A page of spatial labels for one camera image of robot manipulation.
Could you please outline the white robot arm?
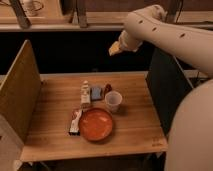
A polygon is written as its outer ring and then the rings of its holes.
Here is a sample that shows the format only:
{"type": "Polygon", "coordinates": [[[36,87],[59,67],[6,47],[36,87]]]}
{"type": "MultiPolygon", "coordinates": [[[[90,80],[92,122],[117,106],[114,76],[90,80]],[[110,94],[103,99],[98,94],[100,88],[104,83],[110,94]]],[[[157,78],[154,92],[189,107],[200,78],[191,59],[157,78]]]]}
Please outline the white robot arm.
{"type": "Polygon", "coordinates": [[[164,171],[213,171],[213,31],[165,23],[164,17],[160,5],[130,12],[109,53],[137,51],[148,41],[210,78],[176,110],[164,171]]]}

